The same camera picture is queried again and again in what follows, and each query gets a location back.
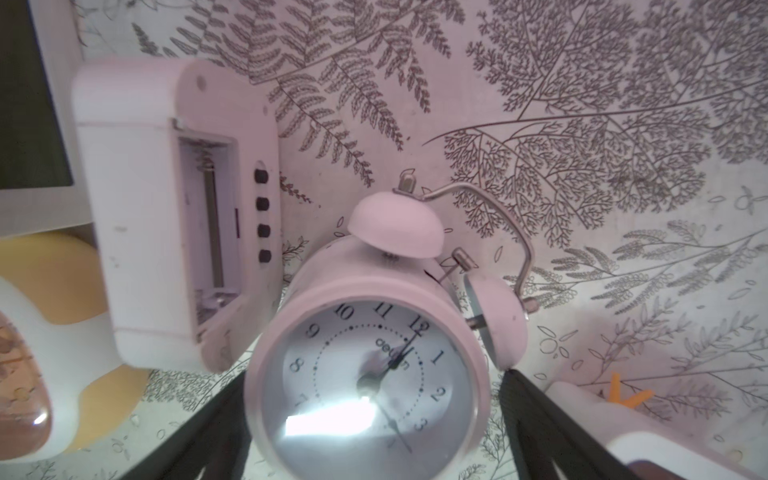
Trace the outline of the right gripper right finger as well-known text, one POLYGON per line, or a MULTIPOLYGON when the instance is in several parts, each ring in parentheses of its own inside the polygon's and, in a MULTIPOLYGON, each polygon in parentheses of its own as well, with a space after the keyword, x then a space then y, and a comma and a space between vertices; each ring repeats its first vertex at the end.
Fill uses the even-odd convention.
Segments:
POLYGON ((503 374, 499 404, 520 479, 634 479, 518 370, 503 374))

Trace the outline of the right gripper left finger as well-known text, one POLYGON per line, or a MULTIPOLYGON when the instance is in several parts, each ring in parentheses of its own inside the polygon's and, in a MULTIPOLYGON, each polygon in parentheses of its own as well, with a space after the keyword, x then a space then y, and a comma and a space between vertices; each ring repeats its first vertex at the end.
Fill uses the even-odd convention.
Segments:
POLYGON ((125 479, 240 479, 252 437, 240 373, 125 479))

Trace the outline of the white digital clock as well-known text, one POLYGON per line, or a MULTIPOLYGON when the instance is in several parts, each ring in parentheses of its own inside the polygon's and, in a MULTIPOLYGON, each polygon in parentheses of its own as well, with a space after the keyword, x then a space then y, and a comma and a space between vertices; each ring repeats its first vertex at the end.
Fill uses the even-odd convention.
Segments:
POLYGON ((615 376, 601 397, 558 381, 546 395, 621 464, 647 479, 756 479, 757 474, 642 414, 636 408, 653 397, 641 391, 621 397, 615 376))

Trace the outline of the white round alarm clock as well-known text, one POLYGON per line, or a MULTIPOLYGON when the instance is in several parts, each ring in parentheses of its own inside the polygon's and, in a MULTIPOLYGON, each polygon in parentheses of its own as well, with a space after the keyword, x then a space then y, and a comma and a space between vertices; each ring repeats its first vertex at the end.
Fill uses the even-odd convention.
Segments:
POLYGON ((439 262, 444 226, 431 202, 474 196, 512 229, 491 193, 455 182, 361 199, 346 236, 305 261, 258 338, 244 380, 253 441, 287 479, 445 479, 479 446, 491 415, 491 367, 526 352, 538 303, 523 294, 534 261, 527 237, 519 279, 480 271, 462 249, 466 317, 439 262))

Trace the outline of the tall white rectangular clock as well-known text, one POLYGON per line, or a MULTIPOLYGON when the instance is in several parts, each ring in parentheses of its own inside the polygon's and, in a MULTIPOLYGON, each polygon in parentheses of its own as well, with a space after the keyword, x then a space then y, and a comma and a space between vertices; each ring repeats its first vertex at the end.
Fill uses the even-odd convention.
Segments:
POLYGON ((2 2, 4 237, 92 220, 71 98, 83 62, 70 2, 2 2))

